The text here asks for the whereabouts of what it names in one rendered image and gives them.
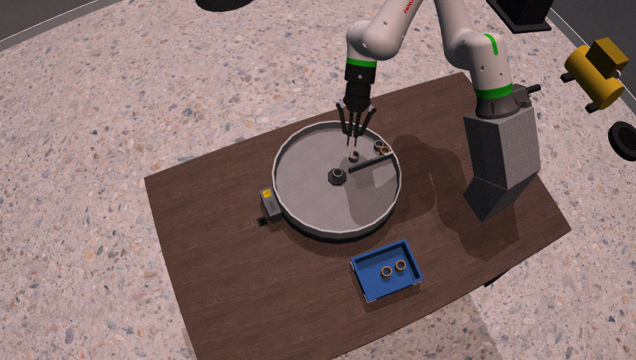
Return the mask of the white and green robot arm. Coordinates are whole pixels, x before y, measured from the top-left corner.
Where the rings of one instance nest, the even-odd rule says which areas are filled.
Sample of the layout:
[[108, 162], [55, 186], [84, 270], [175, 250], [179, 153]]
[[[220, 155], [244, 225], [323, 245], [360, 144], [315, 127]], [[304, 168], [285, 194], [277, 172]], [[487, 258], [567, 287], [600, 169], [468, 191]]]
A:
[[[374, 84], [377, 60], [397, 55], [422, 2], [385, 0], [371, 22], [359, 20], [348, 28], [346, 81], [360, 86]], [[464, 0], [434, 0], [434, 4], [445, 58], [470, 73], [477, 97], [476, 116], [502, 119], [518, 113], [521, 107], [531, 107], [530, 93], [540, 91], [541, 86], [512, 85], [503, 37], [495, 32], [474, 32]]]

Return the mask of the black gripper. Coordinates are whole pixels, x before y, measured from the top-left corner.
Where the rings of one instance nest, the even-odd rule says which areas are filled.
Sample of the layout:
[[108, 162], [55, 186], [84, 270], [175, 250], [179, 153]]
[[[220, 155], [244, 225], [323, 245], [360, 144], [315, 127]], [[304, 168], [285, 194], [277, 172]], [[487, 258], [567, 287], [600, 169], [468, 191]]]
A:
[[[371, 104], [370, 100], [371, 95], [371, 85], [355, 85], [352, 83], [346, 83], [346, 94], [342, 101], [336, 103], [336, 107], [339, 111], [340, 115], [340, 123], [342, 127], [343, 134], [346, 134], [347, 137], [347, 157], [353, 157], [354, 147], [356, 147], [357, 137], [363, 136], [364, 132], [368, 126], [369, 121], [371, 120], [371, 116], [377, 111], [377, 108]], [[354, 97], [353, 97], [354, 96]], [[345, 120], [344, 120], [344, 104], [346, 108], [349, 110], [349, 130], [346, 130]], [[361, 114], [367, 109], [368, 114], [364, 123], [362, 125], [362, 129], [359, 131], [359, 123]], [[357, 113], [356, 121], [355, 121], [355, 129], [353, 132], [353, 114]], [[352, 147], [351, 147], [352, 143]], [[350, 153], [351, 148], [351, 153]]]

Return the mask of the blue rectangular tray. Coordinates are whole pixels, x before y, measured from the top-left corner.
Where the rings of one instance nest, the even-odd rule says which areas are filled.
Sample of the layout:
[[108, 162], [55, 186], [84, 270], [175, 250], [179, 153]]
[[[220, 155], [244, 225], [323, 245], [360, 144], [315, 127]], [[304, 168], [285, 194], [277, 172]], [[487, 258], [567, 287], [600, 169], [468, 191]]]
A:
[[[422, 273], [410, 246], [403, 239], [355, 256], [350, 260], [349, 264], [355, 273], [361, 291], [364, 290], [363, 297], [366, 305], [421, 283]], [[405, 269], [401, 272], [395, 271], [395, 264], [398, 260], [403, 260], [406, 263]], [[386, 266], [391, 268], [391, 275], [388, 278], [383, 278], [380, 272]]]

